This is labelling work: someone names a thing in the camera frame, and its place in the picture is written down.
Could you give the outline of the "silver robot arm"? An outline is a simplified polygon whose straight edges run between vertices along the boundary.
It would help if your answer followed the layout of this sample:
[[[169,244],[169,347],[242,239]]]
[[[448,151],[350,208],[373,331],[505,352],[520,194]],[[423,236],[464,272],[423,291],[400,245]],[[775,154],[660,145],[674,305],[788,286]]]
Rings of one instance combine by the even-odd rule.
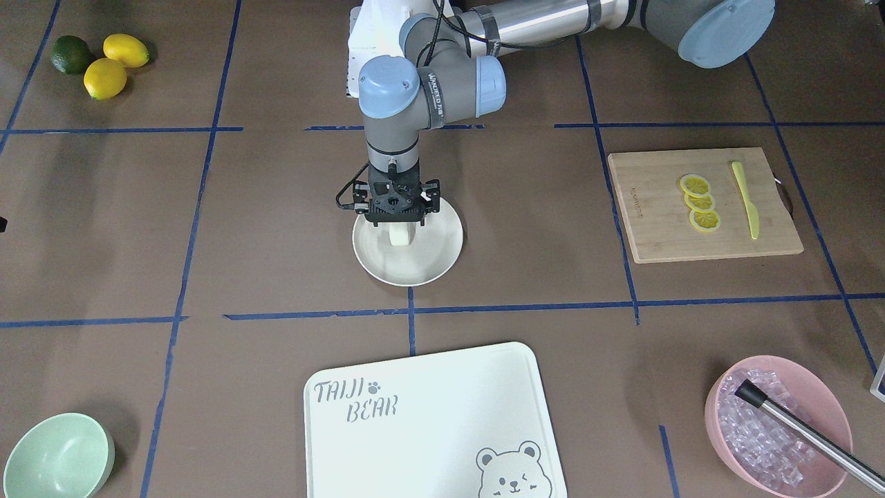
[[[348,94],[364,119],[366,182],[339,208],[369,223],[422,223],[440,211],[440,184],[420,179],[418,132],[486,116],[507,95],[500,56],[547,48],[597,28],[642,29],[704,68],[746,53],[772,22],[774,1],[503,1],[459,10],[449,1],[364,1],[350,13]]]

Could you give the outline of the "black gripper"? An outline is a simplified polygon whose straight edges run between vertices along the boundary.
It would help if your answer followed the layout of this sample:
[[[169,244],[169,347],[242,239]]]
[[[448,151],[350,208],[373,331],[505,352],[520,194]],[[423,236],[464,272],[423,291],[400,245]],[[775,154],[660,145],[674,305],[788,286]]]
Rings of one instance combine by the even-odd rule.
[[[352,186],[351,208],[367,223],[425,224],[425,218],[440,211],[440,182],[427,183],[357,181]]]

